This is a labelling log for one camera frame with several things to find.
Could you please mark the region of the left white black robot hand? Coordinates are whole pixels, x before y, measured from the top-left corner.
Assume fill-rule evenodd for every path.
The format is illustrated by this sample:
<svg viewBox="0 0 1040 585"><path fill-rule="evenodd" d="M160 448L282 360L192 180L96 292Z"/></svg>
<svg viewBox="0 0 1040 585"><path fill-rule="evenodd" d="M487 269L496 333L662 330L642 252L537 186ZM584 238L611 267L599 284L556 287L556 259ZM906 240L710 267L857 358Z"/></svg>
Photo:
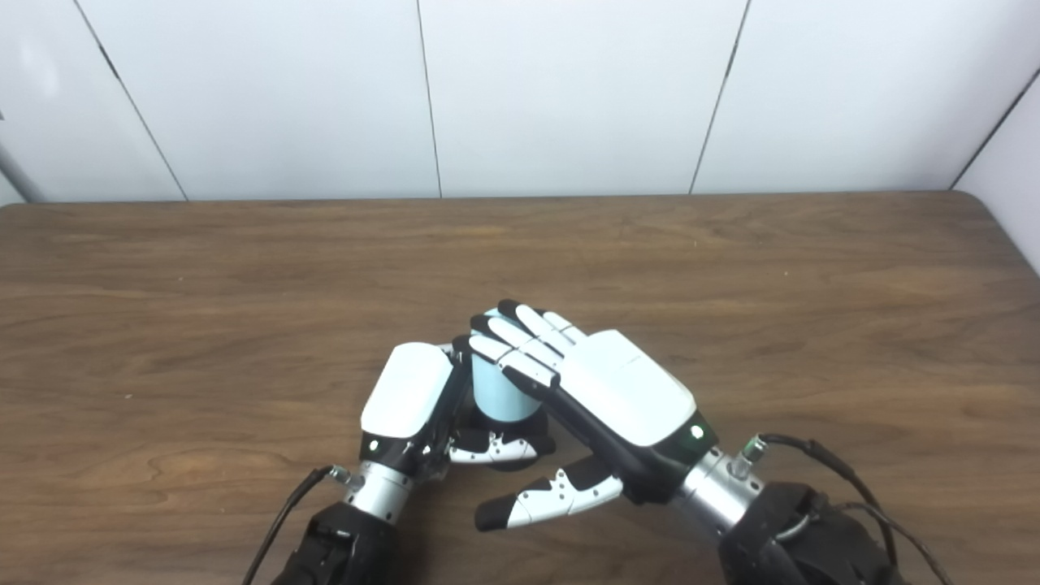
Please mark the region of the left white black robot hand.
<svg viewBox="0 0 1040 585"><path fill-rule="evenodd" d="M406 488L452 464L522 470L557 451L539 402L449 344L395 347L360 423L363 474Z"/></svg>

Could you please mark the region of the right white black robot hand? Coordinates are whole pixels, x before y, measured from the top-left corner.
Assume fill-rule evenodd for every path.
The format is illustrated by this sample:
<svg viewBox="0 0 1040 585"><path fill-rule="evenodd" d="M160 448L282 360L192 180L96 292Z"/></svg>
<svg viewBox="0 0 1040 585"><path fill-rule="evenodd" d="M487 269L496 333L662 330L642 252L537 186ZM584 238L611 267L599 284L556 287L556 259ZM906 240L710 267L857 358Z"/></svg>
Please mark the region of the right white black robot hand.
<svg viewBox="0 0 1040 585"><path fill-rule="evenodd" d="M549 310L504 299L470 320L458 351L491 364L590 454L513 495L483 502L482 532L580 514L624 495L665 505L717 447L694 395L618 330L587 334Z"/></svg>

